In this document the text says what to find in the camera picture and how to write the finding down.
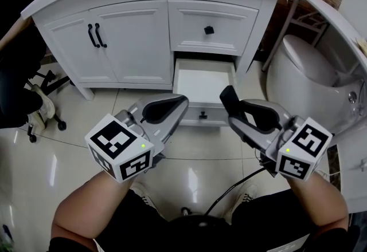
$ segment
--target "drawer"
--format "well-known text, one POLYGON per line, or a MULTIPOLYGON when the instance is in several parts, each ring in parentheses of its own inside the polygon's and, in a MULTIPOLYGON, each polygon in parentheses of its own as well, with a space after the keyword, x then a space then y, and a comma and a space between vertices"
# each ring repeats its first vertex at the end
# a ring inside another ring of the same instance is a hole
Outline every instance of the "drawer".
POLYGON ((219 98, 228 85, 236 89, 236 72, 232 63, 177 59, 173 93, 189 99, 189 109, 180 124, 228 125, 228 115, 219 98))
POLYGON ((218 2, 168 1, 171 50, 242 56, 258 10, 218 2))

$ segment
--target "knee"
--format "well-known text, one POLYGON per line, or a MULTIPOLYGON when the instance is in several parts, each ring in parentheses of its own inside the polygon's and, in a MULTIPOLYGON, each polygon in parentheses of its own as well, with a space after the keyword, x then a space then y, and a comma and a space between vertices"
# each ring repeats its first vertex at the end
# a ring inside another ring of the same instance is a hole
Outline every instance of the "knee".
POLYGON ((18 114, 18 106, 11 103, 9 100, 1 101, 0 103, 1 112, 4 116, 12 117, 18 114))

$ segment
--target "forearm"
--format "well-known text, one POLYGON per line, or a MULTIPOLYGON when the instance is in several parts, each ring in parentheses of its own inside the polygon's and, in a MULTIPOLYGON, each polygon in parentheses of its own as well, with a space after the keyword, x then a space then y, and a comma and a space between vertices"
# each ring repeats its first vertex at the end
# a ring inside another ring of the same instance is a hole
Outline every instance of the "forearm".
POLYGON ((58 206, 53 223, 84 238, 96 238, 108 225, 132 180, 119 184, 100 172, 58 206))
POLYGON ((307 181, 287 178, 311 220, 319 227, 342 221, 340 227, 348 227, 348 209, 341 193, 318 173, 307 181))
POLYGON ((24 29, 26 29, 32 23, 32 18, 23 20, 22 17, 17 19, 17 21, 12 25, 9 31, 0 40, 0 50, 2 50, 9 42, 11 42, 17 35, 20 34, 24 29))

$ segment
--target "tile floor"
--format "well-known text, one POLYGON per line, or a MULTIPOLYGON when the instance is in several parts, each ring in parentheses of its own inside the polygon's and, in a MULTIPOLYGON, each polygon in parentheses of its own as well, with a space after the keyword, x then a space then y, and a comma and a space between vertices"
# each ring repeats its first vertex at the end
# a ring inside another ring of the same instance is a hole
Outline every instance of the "tile floor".
MULTIPOLYGON (((63 76, 58 64, 42 66, 63 76)), ((254 62, 239 95, 264 99, 261 64, 254 62)), ((37 142, 28 141, 26 127, 0 130, 0 224, 7 224, 17 251, 47 251, 58 204, 100 171, 85 146, 84 135, 107 113, 116 114, 153 90, 99 89, 93 101, 65 84, 50 95, 67 130, 54 121, 37 142)), ((167 159, 137 178, 148 189, 163 216, 179 216, 183 206, 205 212, 228 187, 260 168, 253 149, 230 128, 178 127, 164 150, 167 159)), ((258 196, 288 189, 280 176, 263 172, 253 177, 258 196)), ((228 194, 212 211, 222 216, 236 200, 228 194)))

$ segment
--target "toilet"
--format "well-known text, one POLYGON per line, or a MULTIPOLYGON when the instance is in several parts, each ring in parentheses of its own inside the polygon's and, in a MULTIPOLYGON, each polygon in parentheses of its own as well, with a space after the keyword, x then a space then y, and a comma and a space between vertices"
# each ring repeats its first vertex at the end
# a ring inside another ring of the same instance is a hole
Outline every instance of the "toilet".
POLYGON ((269 67, 266 91, 269 101, 291 115, 311 117, 337 134, 360 118, 362 84, 360 77, 336 71, 306 41, 286 35, 269 67))

